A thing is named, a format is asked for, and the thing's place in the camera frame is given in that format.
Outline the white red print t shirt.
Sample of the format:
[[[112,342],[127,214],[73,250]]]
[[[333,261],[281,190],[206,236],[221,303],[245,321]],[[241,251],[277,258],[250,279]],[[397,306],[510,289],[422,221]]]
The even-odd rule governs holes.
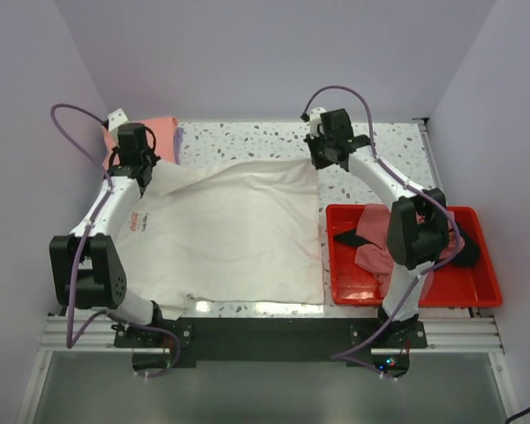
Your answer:
[[[323,301],[318,174],[306,159],[161,162],[116,247],[127,287],[170,316],[190,301]]]

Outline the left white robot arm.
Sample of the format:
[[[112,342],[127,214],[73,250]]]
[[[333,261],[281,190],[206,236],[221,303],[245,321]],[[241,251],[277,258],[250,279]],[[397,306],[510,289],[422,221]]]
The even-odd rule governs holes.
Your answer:
[[[108,177],[83,220],[65,236],[49,243],[57,301],[65,307],[106,311],[124,322],[136,323],[133,334],[145,346],[159,345],[165,325],[157,306],[127,287],[115,240],[129,223],[132,208],[152,179],[160,157],[155,134],[142,123],[125,123],[116,130],[117,145]]]

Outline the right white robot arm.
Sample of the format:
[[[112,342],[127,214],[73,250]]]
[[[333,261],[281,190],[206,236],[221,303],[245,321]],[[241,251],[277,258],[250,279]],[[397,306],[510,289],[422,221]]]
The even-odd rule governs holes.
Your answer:
[[[444,193],[407,179],[375,152],[367,135],[356,135],[344,109],[316,108],[301,115],[308,124],[305,143],[317,170],[337,165],[365,183],[389,210],[386,246],[394,261],[382,302],[388,317],[375,328],[378,341],[394,347],[407,336],[404,321],[418,314],[422,285],[442,251],[450,229]]]

